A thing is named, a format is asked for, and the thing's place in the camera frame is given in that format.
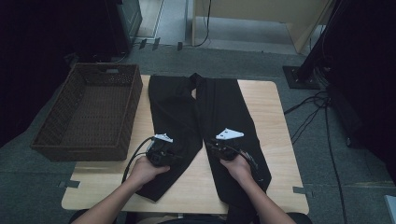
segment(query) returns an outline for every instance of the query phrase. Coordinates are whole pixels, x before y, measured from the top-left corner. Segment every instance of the wooden table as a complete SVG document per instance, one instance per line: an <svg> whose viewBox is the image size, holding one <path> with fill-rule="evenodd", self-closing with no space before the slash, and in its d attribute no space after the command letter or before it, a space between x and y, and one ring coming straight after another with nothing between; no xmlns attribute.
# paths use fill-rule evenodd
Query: wooden table
<svg viewBox="0 0 396 224"><path fill-rule="evenodd" d="M149 76L142 76L143 90L134 119L130 151L126 161L78 162L71 180L80 181L77 189L67 188L62 200L65 209L91 208L121 182L124 168L135 149L147 137L154 135L149 109ZM302 187L283 116L276 85L269 81L239 80L248 110L256 126L262 152L272 174L267 190L286 212L308 213L304 194L293 193L293 187ZM123 211L159 213L227 214L228 206L216 192L205 149L201 149L186 172L154 203L134 195Z"/></svg>
<svg viewBox="0 0 396 224"><path fill-rule="evenodd" d="M285 22L293 45L300 53L317 26L329 18L331 3L332 0L216 0L212 1L210 17ZM208 9L209 0L194 0L191 34L193 46L196 17L207 17Z"/></svg>

